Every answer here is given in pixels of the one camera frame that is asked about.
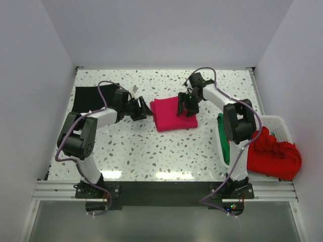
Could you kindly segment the magenta t shirt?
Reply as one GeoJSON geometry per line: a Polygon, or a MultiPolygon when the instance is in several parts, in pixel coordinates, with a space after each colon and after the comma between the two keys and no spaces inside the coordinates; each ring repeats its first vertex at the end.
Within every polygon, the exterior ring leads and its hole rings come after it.
{"type": "Polygon", "coordinates": [[[187,111],[185,110],[181,115],[177,116],[177,97],[155,99],[150,102],[150,108],[153,112],[156,129],[160,133],[198,127],[196,115],[186,117],[187,111]]]}

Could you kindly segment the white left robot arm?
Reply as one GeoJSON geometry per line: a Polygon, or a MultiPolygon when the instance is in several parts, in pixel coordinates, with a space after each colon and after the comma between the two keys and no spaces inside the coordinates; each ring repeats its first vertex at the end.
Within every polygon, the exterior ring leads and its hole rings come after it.
{"type": "Polygon", "coordinates": [[[103,104],[97,110],[68,113],[57,141],[56,162],[71,161],[76,165],[87,192],[94,198],[104,194],[102,174],[97,168],[92,151],[97,129],[116,124],[125,116],[133,121],[153,116],[142,96],[136,97],[118,83],[101,81],[97,90],[103,104]]]}

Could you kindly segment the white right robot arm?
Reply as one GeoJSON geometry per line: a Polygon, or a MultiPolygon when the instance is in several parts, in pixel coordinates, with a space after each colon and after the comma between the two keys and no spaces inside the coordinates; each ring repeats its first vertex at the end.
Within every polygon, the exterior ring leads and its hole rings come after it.
{"type": "Polygon", "coordinates": [[[217,87],[216,79],[205,80],[202,74],[194,71],[185,81],[186,92],[178,94],[177,116],[186,112],[187,117],[199,113],[199,102],[209,101],[223,114],[225,138],[230,145],[229,173],[225,193],[236,198],[248,185],[247,154],[256,132],[256,119],[260,117],[252,108],[249,99],[239,100],[217,87]]]}

